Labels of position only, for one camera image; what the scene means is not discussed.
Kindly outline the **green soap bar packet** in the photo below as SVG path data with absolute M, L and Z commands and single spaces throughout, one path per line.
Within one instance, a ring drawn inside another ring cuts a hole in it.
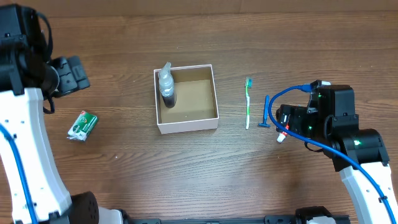
M 97 122 L 98 117 L 96 115 L 82 111 L 67 132 L 67 138 L 76 141 L 86 141 Z

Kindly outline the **green white toothbrush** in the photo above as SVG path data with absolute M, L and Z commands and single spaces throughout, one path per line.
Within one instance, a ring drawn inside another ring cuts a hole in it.
M 252 78 L 247 77 L 245 81 L 245 97 L 246 97 L 246 126 L 245 129 L 249 129 L 250 123 L 250 96 L 249 89 L 252 87 Z

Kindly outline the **clear pump soap bottle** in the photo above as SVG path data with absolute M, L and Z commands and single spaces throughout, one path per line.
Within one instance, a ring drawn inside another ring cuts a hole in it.
M 171 63 L 167 62 L 158 73 L 159 90 L 167 108 L 173 108 L 176 104 L 174 78 L 171 74 Z

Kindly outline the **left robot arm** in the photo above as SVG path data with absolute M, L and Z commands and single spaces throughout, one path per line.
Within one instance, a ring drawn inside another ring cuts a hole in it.
M 79 57 L 52 58 L 46 17 L 26 6 L 1 7 L 1 160 L 14 223 L 126 223 L 93 193 L 71 195 L 50 147 L 44 116 L 54 99 L 88 88 Z

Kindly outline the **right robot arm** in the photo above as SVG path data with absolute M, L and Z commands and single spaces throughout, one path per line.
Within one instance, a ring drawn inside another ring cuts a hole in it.
M 354 90 L 316 80 L 289 87 L 271 98 L 292 91 L 309 93 L 307 106 L 281 105 L 269 113 L 279 132 L 314 145 L 332 160 L 351 197 L 359 223 L 397 223 L 397 199 L 392 186 L 389 156 L 382 136 L 375 129 L 360 129 Z

